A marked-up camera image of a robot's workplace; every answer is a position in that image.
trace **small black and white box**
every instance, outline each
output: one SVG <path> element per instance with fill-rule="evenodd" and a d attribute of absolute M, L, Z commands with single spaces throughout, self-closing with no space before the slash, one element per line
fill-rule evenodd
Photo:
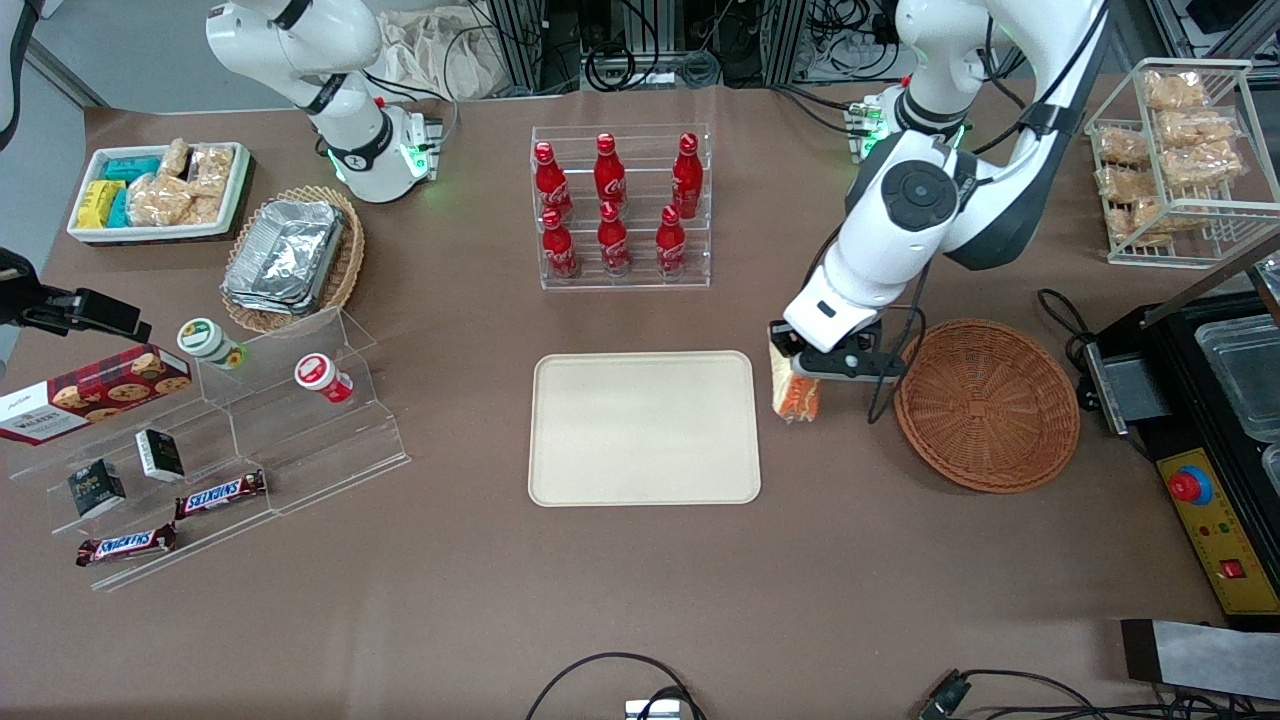
<path fill-rule="evenodd" d="M 152 430 L 138 430 L 138 456 L 142 459 L 142 473 L 148 478 L 177 483 L 186 477 L 182 471 L 182 459 L 178 457 L 178 443 L 173 436 Z"/>
<path fill-rule="evenodd" d="M 124 502 L 124 486 L 115 465 L 106 460 L 96 460 L 88 468 L 76 470 L 67 478 L 76 498 L 76 510 L 81 518 L 96 518 L 111 507 Z"/>

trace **wicker basket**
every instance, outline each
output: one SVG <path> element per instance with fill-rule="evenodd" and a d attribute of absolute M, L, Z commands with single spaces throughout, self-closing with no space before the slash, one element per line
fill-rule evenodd
<path fill-rule="evenodd" d="M 324 201 L 342 209 L 344 222 L 342 225 L 342 236 L 338 241 L 342 245 L 338 247 L 337 255 L 334 255 L 333 265 L 329 266 L 329 277 L 325 279 L 324 292 L 320 296 L 320 305 L 316 307 L 316 311 L 326 307 L 342 307 L 346 305 L 347 300 L 351 299 L 351 291 L 356 288 L 356 277 L 360 274 L 360 264 L 365 260 L 365 229 L 360 225 L 360 218 L 356 217 L 356 209 L 351 206 L 351 201 L 328 187 L 312 186 L 285 190 L 271 200 L 298 200 L 301 202 Z M 228 268 L 230 268 L 232 263 L 236 261 L 236 256 L 239 254 L 241 246 L 244 245 L 244 236 L 248 234 L 248 228 L 253 225 L 253 220 L 257 219 L 257 215 L 265 206 L 266 204 L 264 202 L 262 206 L 253 210 L 253 214 L 244 223 L 244 227 L 241 228 L 239 234 L 236 237 L 236 245 L 232 247 L 232 255 L 227 260 Z M 289 315 L 287 313 L 268 313 L 265 310 L 250 310 L 236 305 L 225 296 L 223 297 L 223 305 L 227 306 L 227 313 L 232 316 L 232 320 L 236 320 L 237 325 L 260 333 L 280 329 L 284 325 L 305 316 Z"/>
<path fill-rule="evenodd" d="M 893 406 L 913 447 L 951 480 L 1012 493 L 1059 475 L 1080 438 L 1075 392 L 1023 333 L 986 320 L 932 328 Z"/>

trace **aluminum foil container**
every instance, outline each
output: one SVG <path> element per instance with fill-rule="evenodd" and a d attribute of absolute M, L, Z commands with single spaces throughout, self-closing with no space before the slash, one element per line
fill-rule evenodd
<path fill-rule="evenodd" d="M 305 315 L 320 304 L 343 215 L 328 202 L 274 200 L 259 213 L 221 291 L 236 305 Z"/>

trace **white tray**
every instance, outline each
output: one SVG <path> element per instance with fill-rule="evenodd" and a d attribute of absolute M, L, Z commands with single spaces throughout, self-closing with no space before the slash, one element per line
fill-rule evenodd
<path fill-rule="evenodd" d="M 239 206 L 241 188 L 244 186 L 244 177 L 248 173 L 248 149 L 239 142 L 198 142 L 192 145 L 212 145 L 218 147 L 230 147 L 236 151 L 232 160 L 232 173 L 227 179 L 227 191 L 223 193 L 223 205 L 218 210 L 218 220 L 200 225 L 170 225 L 166 228 L 77 228 L 76 214 L 81 202 L 84 201 L 84 192 L 88 183 L 101 179 L 102 168 L 108 160 L 116 158 L 161 156 L 168 145 L 141 145 L 137 147 L 105 147 L 95 150 L 88 160 L 88 169 L 81 178 L 79 191 L 76 193 L 76 204 L 72 205 L 72 214 L 67 218 L 67 234 L 86 245 L 154 245 L 164 242 L 189 242 L 191 238 L 223 234 L 232 227 L 236 210 Z"/>
<path fill-rule="evenodd" d="M 548 355 L 529 446 L 529 497 L 544 507 L 751 502 L 751 361 L 732 350 Z"/>

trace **red emergency stop button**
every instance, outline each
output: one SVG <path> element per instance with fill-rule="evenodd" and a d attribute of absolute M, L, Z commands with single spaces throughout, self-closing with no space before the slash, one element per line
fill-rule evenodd
<path fill-rule="evenodd" d="M 1244 577 L 1244 565 L 1239 560 L 1224 560 L 1222 561 L 1222 577 L 1228 580 L 1235 580 Z"/>
<path fill-rule="evenodd" d="M 1213 500 L 1213 486 L 1203 470 L 1184 465 L 1169 477 L 1169 495 L 1192 505 L 1208 505 Z"/>

